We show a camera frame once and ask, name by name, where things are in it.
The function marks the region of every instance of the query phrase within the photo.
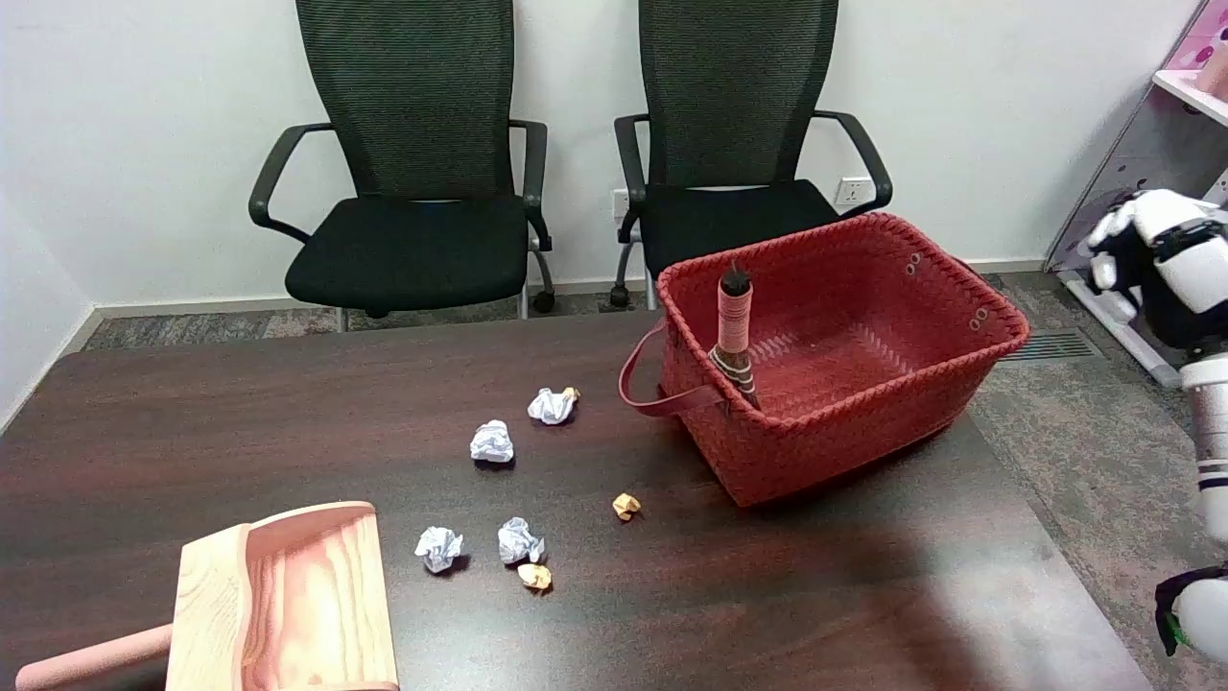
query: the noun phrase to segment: mesh chair back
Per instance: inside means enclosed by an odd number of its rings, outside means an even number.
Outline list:
[[[512,193],[512,0],[297,0],[360,195]]]
[[[640,0],[653,184],[793,179],[837,0]]]

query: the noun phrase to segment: gray carpet floor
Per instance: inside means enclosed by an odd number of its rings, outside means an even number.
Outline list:
[[[1184,396],[1160,389],[1051,275],[987,276],[1034,328],[1081,328],[1103,358],[998,366],[970,414],[998,460],[1157,690],[1228,687],[1228,669],[1189,649],[1164,657],[1157,583],[1222,561],[1194,514]],[[604,293],[560,295],[553,314],[607,311]],[[642,293],[634,308],[642,308]],[[516,301],[350,317],[351,330],[516,318]],[[534,318],[548,318],[538,315]],[[108,319],[86,350],[284,338],[336,329],[333,309]]]

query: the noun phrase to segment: white wall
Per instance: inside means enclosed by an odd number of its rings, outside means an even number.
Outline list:
[[[0,431],[92,304],[0,193]]]
[[[2,182],[99,303],[284,295],[297,243],[246,217],[278,133],[324,117],[291,0],[6,0]],[[969,259],[1036,259],[1197,0],[847,0],[825,108],[856,113],[892,210]],[[632,0],[517,0],[513,114],[550,125],[559,280],[608,279],[612,120],[643,108]],[[817,124],[801,173],[860,172]],[[275,214],[351,191],[314,135]]]

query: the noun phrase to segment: crumpled paper ball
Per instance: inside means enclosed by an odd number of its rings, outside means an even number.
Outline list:
[[[526,588],[545,590],[550,587],[550,569],[542,565],[521,565],[516,568],[516,573],[524,582]]]
[[[544,425],[562,425],[571,417],[576,401],[580,401],[580,392],[570,387],[564,389],[562,394],[542,389],[529,404],[528,414],[530,419]]]
[[[507,434],[507,423],[492,420],[478,428],[469,443],[469,458],[475,461],[506,464],[516,455],[512,438]]]
[[[418,547],[414,554],[422,557],[431,573],[440,573],[452,568],[452,562],[460,555],[460,545],[464,535],[457,535],[447,528],[431,527],[422,531],[418,539]]]
[[[529,533],[529,524],[516,517],[499,529],[499,558],[505,565],[528,557],[533,563],[540,563],[545,557],[545,540]]]
[[[618,514],[620,520],[631,520],[631,514],[640,511],[640,501],[635,497],[628,495],[626,492],[619,495],[614,500],[614,513]]]

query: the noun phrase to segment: shelf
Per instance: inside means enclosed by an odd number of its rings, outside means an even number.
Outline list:
[[[1228,103],[1194,87],[1199,70],[1160,70],[1152,76],[1156,86],[1197,108],[1217,123],[1228,126]]]

